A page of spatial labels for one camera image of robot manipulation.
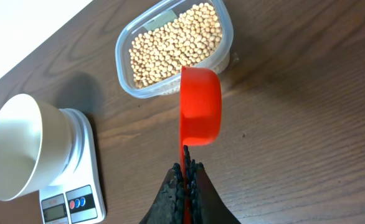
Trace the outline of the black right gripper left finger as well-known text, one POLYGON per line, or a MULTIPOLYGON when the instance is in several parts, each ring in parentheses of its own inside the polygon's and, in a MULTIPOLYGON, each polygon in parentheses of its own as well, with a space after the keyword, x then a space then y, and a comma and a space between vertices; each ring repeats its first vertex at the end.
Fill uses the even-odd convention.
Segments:
POLYGON ((182 224, 184 204, 184 178, 180 165, 174 163, 140 224, 182 224))

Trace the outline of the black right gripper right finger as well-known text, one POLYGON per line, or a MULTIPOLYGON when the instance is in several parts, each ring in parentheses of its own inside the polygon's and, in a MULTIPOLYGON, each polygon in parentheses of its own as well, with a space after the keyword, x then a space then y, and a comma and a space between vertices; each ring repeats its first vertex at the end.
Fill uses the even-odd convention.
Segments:
POLYGON ((204 165, 191 159, 184 145, 188 220, 195 224, 240 224, 226 207, 206 173, 204 165))

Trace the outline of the red plastic measuring scoop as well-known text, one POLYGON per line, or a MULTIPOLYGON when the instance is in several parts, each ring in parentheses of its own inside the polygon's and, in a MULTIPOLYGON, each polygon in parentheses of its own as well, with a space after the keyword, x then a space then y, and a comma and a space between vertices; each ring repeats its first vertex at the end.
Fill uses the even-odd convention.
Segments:
POLYGON ((184 177, 184 223, 191 223, 187 212, 184 145, 188 148, 212 144, 219 135, 222 97, 217 75, 206 68, 183 67, 180 84, 179 153, 184 177))

